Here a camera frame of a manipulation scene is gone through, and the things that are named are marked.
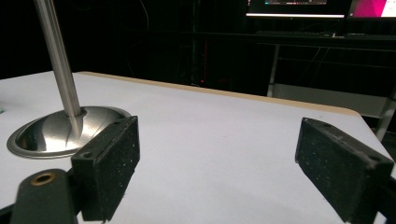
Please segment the white table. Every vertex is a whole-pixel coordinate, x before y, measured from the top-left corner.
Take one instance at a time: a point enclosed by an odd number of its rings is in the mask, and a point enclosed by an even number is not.
[[[351,110],[127,77],[74,74],[81,105],[139,117],[141,161],[110,223],[342,223],[294,161],[302,117],[320,119],[389,156]],[[0,207],[35,172],[70,159],[7,150],[25,123],[62,110],[52,72],[0,80]],[[376,223],[384,218],[377,216]]]

